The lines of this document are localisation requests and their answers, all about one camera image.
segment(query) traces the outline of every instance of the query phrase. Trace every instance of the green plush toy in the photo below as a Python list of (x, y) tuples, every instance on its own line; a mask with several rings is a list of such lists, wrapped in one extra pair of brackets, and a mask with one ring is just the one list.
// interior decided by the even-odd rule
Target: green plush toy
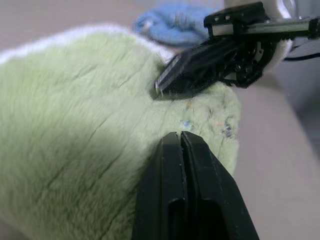
[(169, 132), (203, 137), (232, 174), (236, 95), (217, 83), (153, 100), (164, 54), (113, 25), (0, 54), (0, 217), (32, 240), (130, 240), (140, 176)]

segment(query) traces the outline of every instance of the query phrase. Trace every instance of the beige surface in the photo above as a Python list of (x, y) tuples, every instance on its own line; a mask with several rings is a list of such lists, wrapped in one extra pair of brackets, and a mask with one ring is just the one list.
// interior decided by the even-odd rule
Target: beige surface
[[(82, 24), (129, 26), (148, 7), (135, 1), (2, 0), (0, 51)], [(235, 179), (260, 239), (319, 239), (320, 161), (286, 96), (271, 76), (236, 91), (242, 120)], [(0, 224), (0, 239), (23, 238)]]

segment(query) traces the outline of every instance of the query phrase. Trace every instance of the blue cloth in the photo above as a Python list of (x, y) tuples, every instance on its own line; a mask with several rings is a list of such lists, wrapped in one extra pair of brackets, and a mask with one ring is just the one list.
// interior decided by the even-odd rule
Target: blue cloth
[(137, 33), (161, 43), (192, 47), (208, 39), (204, 18), (220, 9), (187, 3), (165, 3), (138, 17), (134, 28)]

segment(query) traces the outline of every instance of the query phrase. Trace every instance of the black cable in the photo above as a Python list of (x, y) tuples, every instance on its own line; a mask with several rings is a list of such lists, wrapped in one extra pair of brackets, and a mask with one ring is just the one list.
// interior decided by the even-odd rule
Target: black cable
[(286, 62), (298, 62), (298, 61), (304, 61), (304, 60), (309, 60), (309, 59), (315, 59), (315, 58), (320, 58), (320, 52), (311, 54), (311, 55), (306, 55), (306, 56), (298, 56), (298, 57), (286, 57), (284, 61)]

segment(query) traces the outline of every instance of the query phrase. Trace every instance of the green fur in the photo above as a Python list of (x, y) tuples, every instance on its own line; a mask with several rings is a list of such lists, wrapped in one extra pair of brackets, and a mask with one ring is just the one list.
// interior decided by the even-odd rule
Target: green fur
[(218, 83), (153, 101), (160, 62), (99, 33), (0, 65), (0, 216), (33, 240), (129, 240), (137, 183), (169, 132), (200, 135), (233, 173), (236, 95)]

